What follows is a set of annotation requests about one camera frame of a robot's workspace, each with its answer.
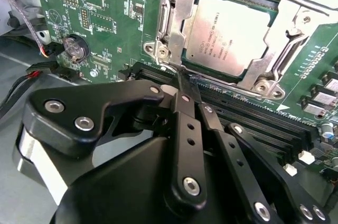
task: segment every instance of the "bolt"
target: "bolt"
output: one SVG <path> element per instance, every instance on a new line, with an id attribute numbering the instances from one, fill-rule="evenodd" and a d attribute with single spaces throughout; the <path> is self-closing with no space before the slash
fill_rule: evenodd
<path id="1" fill-rule="evenodd" d="M 154 92 L 155 94 L 158 94 L 158 93 L 159 93 L 159 90 L 158 90 L 158 88 L 156 88 L 156 87 L 150 87 L 150 90 L 151 90 L 152 92 Z"/>
<path id="2" fill-rule="evenodd" d="M 89 74 L 90 74 L 90 76 L 92 76 L 93 78 L 99 76 L 99 72 L 98 72 L 96 69 L 91 70 Z"/>
<path id="3" fill-rule="evenodd" d="M 239 126 L 235 126 L 234 129 L 235 129 L 238 133 L 242 133 L 242 132 L 243 132 L 242 128 L 239 127 Z"/>
<path id="4" fill-rule="evenodd" d="M 44 104 L 44 107 L 47 111 L 51 112 L 51 113 L 61 113 L 64 111 L 64 105 L 62 103 L 60 103 L 59 101 L 47 101 Z"/>
<path id="5" fill-rule="evenodd" d="M 209 106 L 205 106 L 204 109 L 206 109 L 209 113 L 213 113 L 212 108 Z"/>
<path id="6" fill-rule="evenodd" d="M 317 207 L 317 206 L 313 206 L 313 210 L 315 211 L 316 215 L 321 219 L 321 220 L 325 220 L 326 217 L 323 214 L 323 212 Z"/>
<path id="7" fill-rule="evenodd" d="M 265 205 L 263 205 L 260 202 L 256 202 L 255 203 L 255 209 L 256 212 L 258 213 L 258 215 L 264 220 L 264 221 L 270 221 L 271 216 L 270 216 L 270 212 L 269 210 L 265 207 Z"/>
<path id="8" fill-rule="evenodd" d="M 301 210 L 302 214 L 309 220 L 313 220 L 313 216 L 312 213 L 301 204 L 301 206 L 299 207 L 299 209 Z"/>
<path id="9" fill-rule="evenodd" d="M 89 117 L 78 117 L 74 123 L 77 129 L 84 132 L 89 132 L 94 128 L 94 122 Z"/>
<path id="10" fill-rule="evenodd" d="M 183 180 L 183 187 L 192 196 L 197 196 L 201 191 L 199 184 L 194 178 L 185 178 Z"/>

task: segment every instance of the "cable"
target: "cable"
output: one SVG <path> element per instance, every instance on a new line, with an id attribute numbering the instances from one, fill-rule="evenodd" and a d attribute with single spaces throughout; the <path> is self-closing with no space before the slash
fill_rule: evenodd
<path id="1" fill-rule="evenodd" d="M 36 26 L 34 26 L 34 30 L 36 32 L 45 31 L 47 29 L 48 29 L 47 25 L 36 25 Z M 31 33 L 31 31 L 28 28 L 25 28 L 25 29 L 11 30 L 11 31 L 9 31 L 8 33 L 6 33 L 2 36 L 23 36 L 23 35 L 28 35 L 30 33 Z"/>
<path id="2" fill-rule="evenodd" d="M 15 89 L 21 84 L 23 83 L 26 79 L 28 78 L 28 75 L 25 76 L 21 76 L 20 78 L 18 78 L 14 84 L 12 85 L 11 89 L 9 90 L 7 96 L 3 99 L 3 101 L 0 103 L 0 107 L 3 106 L 11 97 L 12 93 L 15 91 Z"/>
<path id="3" fill-rule="evenodd" d="M 23 94 L 37 81 L 40 74 L 41 72 L 34 71 L 21 76 L 14 82 L 7 96 L 0 104 L 0 119 L 11 110 Z"/>
<path id="4" fill-rule="evenodd" d="M 44 57 L 48 58 L 48 56 L 47 56 L 47 55 L 45 54 L 45 52 L 44 52 L 43 44 L 41 43 L 39 37 L 37 36 L 37 34 L 36 34 L 35 30 L 34 30 L 34 27 L 33 27 L 32 24 L 31 24 L 31 22 L 30 22 L 30 21 L 28 20 L 28 18 L 26 17 L 26 15 L 25 15 L 25 13 L 24 13 L 24 10 L 18 5 L 18 3 L 17 3 L 15 0 L 8 0 L 8 2 L 9 2 L 12 6 L 14 6 L 14 7 L 18 10 L 18 12 L 21 14 L 21 16 L 22 16 L 24 22 L 26 23 L 28 29 L 30 30 L 30 32 L 31 32 L 31 34 L 32 34 L 32 36 L 33 36 L 33 38 L 34 38 L 34 40 L 36 41 L 37 45 L 39 46 L 39 49 L 40 49 L 41 54 L 42 54 Z"/>

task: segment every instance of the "black cable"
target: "black cable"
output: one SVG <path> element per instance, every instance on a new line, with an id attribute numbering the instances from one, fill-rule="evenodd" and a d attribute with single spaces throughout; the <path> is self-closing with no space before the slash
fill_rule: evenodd
<path id="1" fill-rule="evenodd" d="M 45 30 L 48 30 L 48 27 L 47 25 L 36 25 L 34 26 L 34 30 L 36 32 L 45 31 Z M 23 36 L 23 35 L 29 35 L 29 34 L 31 34 L 30 30 L 28 28 L 25 28 L 25 29 L 19 29 L 19 30 L 11 30 L 2 36 L 5 36 L 5 37 L 6 36 Z"/>
<path id="2" fill-rule="evenodd" d="M 32 74 L 28 74 L 16 80 L 0 105 L 0 119 L 2 119 L 11 110 L 11 108 L 13 108 L 17 101 L 37 81 L 38 77 L 39 74 L 34 76 L 32 76 Z"/>
<path id="3" fill-rule="evenodd" d="M 9 98 L 11 97 L 11 95 L 13 94 L 13 92 L 15 91 L 15 89 L 21 84 L 23 83 L 26 79 L 28 78 L 28 75 L 24 75 L 21 76 L 20 78 L 18 78 L 14 84 L 12 85 L 11 89 L 9 90 L 7 96 L 4 98 L 4 100 L 1 102 L 0 104 L 0 108 L 9 100 Z"/>

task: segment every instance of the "green circuit board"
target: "green circuit board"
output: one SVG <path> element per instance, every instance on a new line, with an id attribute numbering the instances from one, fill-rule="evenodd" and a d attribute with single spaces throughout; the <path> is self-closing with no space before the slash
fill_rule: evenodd
<path id="1" fill-rule="evenodd" d="M 41 0 L 41 4 L 52 41 L 61 43 L 76 34 L 90 47 L 91 55 L 79 64 L 65 53 L 58 57 L 61 65 L 80 71 L 83 79 L 116 81 L 118 70 L 137 61 L 153 64 L 142 44 L 155 38 L 159 0 Z"/>
<path id="2" fill-rule="evenodd" d="M 78 70 L 83 79 L 92 83 L 113 82 L 118 80 L 118 70 L 137 61 L 156 67 L 143 51 L 143 44 L 155 40 L 159 0 L 41 0 L 41 4 L 52 41 L 61 42 L 67 35 L 76 34 L 89 45 L 91 55 L 81 63 L 72 63 L 66 54 L 58 56 L 61 65 Z M 318 54 L 320 62 L 304 75 Z M 280 82 L 286 91 L 284 99 L 257 100 L 209 87 L 312 126 L 327 121 L 338 125 L 338 108 L 319 118 L 304 112 L 300 105 L 301 96 L 309 95 L 314 85 L 322 84 L 327 72 L 335 72 L 337 61 L 338 24 L 322 25 Z"/>

